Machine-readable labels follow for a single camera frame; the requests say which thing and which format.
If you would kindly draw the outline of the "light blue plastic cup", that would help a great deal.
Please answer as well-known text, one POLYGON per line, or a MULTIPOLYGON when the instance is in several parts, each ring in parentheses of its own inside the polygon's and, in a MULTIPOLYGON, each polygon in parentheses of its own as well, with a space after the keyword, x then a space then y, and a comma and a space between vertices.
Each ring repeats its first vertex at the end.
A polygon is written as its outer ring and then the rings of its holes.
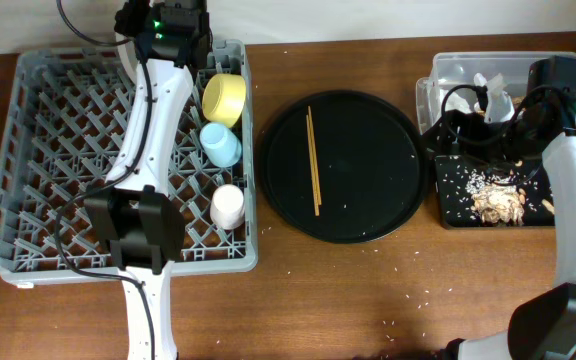
POLYGON ((221 123, 205 125, 200 131, 200 143, 212 164, 220 168, 233 166, 243 155, 241 141, 221 123))

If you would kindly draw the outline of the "grey round plate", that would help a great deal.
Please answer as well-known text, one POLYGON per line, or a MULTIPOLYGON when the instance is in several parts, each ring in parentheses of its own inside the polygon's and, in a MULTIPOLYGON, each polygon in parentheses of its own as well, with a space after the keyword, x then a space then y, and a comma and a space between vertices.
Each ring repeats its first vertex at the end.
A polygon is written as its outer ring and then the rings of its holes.
POLYGON ((129 77, 131 82, 135 84, 137 82, 136 70, 138 65, 135 46, 130 39, 119 33, 115 34, 115 38, 117 42, 127 40, 126 44, 117 47, 117 53, 126 75, 129 77))

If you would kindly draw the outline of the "food leftovers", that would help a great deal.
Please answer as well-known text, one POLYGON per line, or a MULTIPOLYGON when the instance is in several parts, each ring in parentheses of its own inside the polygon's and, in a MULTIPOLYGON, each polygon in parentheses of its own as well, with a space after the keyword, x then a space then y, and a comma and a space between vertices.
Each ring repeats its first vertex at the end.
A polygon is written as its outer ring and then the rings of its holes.
POLYGON ((550 227, 554 225, 552 191, 543 165, 524 162, 506 175, 465 167, 459 177, 460 212, 464 227, 550 227))

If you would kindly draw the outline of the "wooden chopstick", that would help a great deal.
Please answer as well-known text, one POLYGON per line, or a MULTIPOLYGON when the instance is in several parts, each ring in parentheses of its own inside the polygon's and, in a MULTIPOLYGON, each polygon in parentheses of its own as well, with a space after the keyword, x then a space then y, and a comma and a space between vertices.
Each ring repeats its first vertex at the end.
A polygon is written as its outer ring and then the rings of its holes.
POLYGON ((312 150, 312 159, 313 159, 313 168, 314 168, 314 181, 315 187, 317 191, 317 203, 318 207, 322 205, 322 195, 321 195, 321 185, 320 185, 320 176, 319 176, 319 167, 318 167, 318 159, 317 159, 317 149, 316 149, 316 141, 315 141, 315 134, 314 134, 314 124, 312 119, 312 109, 311 106, 308 105, 307 107, 308 115, 307 120, 310 126, 310 148, 312 150))
POLYGON ((315 174, 315 167, 314 167, 314 158, 313 158, 313 148, 312 148, 312 138, 311 138, 311 125, 310 125, 310 118, 306 115, 306 127, 307 127, 307 143, 308 143, 308 151, 309 151, 309 163, 310 163, 310 173, 311 173, 311 183, 312 183, 312 192, 313 192, 313 202, 314 202, 314 214, 315 217, 319 217, 319 202, 318 202, 318 192, 317 192, 317 183, 316 183, 316 174, 315 174))

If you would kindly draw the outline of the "white napkin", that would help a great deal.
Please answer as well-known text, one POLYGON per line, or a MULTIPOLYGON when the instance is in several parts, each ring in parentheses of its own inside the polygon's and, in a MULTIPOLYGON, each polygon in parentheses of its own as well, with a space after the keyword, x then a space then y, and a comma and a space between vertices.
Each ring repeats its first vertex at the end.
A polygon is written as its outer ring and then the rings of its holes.
POLYGON ((501 74, 487 79, 477 73, 471 84, 441 89, 432 125, 439 126, 443 122, 456 130, 464 130, 470 125, 486 127, 509 122, 516 114, 516 106, 506 86, 501 74))

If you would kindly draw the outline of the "pink plastic cup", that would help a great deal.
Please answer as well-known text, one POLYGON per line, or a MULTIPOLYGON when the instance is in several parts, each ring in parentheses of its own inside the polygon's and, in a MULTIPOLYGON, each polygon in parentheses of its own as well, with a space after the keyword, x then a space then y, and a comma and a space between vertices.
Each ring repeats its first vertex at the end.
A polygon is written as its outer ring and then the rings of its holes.
POLYGON ((243 191, 231 184, 218 187, 211 200, 210 217, 224 230, 234 230, 242 225, 245 219, 243 191))

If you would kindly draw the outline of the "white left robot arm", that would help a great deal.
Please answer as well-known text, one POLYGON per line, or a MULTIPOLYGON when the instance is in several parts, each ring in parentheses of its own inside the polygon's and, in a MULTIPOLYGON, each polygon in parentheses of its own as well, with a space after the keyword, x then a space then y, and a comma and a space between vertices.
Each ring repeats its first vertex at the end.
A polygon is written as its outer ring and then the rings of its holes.
POLYGON ((131 359, 175 359, 170 280, 185 222, 168 197, 178 125, 211 50, 203 1, 128 1, 115 31, 133 40, 136 90, 128 128, 105 184, 84 201, 123 283, 131 359))

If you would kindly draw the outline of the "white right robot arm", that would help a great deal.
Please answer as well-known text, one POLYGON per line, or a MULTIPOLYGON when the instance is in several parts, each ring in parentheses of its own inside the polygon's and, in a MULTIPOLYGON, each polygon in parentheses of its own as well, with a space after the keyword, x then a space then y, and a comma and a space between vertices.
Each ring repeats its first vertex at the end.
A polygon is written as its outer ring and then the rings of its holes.
POLYGON ((539 214, 556 228, 552 289, 505 331, 453 340, 440 357, 576 359, 576 54, 440 53, 417 105, 447 227, 539 214))

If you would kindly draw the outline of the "yellow plastic bowl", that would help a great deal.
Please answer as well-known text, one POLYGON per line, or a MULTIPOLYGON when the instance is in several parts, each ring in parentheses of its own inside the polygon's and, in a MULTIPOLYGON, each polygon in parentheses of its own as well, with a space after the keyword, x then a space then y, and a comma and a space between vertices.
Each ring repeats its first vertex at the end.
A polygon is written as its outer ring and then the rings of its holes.
POLYGON ((241 75, 216 74, 204 89, 203 115, 211 122, 232 128, 241 117, 246 95, 246 81, 241 75))

